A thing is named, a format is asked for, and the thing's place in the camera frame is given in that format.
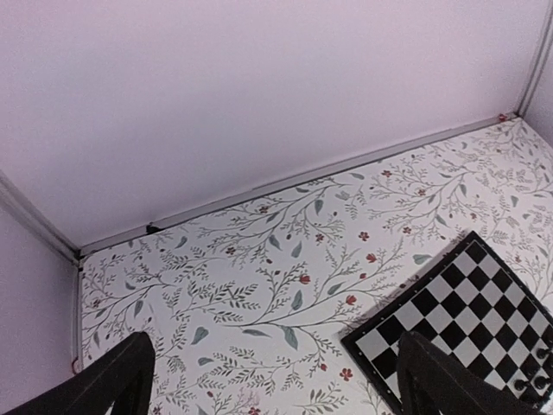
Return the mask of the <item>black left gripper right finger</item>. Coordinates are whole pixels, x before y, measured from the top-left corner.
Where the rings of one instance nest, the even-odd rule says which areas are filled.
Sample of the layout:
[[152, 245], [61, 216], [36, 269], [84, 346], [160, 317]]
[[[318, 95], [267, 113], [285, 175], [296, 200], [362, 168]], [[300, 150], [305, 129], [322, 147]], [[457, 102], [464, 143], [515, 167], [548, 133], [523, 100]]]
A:
[[417, 332], [401, 335], [397, 383], [404, 414], [538, 414], [470, 373]]

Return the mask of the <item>black silver chess board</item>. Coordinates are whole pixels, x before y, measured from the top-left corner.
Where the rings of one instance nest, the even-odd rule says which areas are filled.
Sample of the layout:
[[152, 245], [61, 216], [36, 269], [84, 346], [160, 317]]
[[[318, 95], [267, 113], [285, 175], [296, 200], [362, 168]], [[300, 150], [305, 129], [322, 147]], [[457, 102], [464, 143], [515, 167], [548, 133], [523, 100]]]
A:
[[393, 412], [401, 411], [397, 383], [401, 335], [415, 331], [488, 384], [517, 399], [522, 369], [540, 366], [550, 377], [538, 410], [552, 407], [552, 315], [503, 259], [471, 232], [405, 292], [341, 343]]

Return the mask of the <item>black chess knight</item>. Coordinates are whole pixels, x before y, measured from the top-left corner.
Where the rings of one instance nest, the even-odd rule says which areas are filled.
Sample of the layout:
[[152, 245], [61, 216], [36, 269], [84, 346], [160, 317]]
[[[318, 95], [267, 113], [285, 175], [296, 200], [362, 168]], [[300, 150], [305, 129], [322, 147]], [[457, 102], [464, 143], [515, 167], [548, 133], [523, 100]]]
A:
[[550, 383], [550, 379], [537, 376], [532, 380], [517, 379], [513, 382], [516, 391], [522, 392], [521, 399], [528, 402], [538, 402], [543, 399], [541, 391]]

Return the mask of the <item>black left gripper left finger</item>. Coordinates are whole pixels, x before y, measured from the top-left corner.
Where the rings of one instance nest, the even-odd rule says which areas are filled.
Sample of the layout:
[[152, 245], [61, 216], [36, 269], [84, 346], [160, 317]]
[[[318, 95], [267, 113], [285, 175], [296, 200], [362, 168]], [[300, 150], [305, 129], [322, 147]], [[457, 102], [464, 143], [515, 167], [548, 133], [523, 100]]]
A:
[[127, 336], [70, 380], [19, 405], [14, 414], [146, 414], [156, 354], [149, 336]]

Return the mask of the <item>black chess pawn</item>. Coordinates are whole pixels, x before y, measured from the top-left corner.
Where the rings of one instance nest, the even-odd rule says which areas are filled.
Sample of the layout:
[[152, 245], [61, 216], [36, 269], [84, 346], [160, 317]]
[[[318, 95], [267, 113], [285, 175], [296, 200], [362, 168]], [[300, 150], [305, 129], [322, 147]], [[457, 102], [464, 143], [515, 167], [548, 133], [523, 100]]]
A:
[[522, 372], [536, 388], [544, 388], [550, 383], [550, 377], [540, 366], [524, 367]]
[[538, 359], [548, 359], [552, 354], [551, 348], [538, 348], [536, 351], [536, 356]]

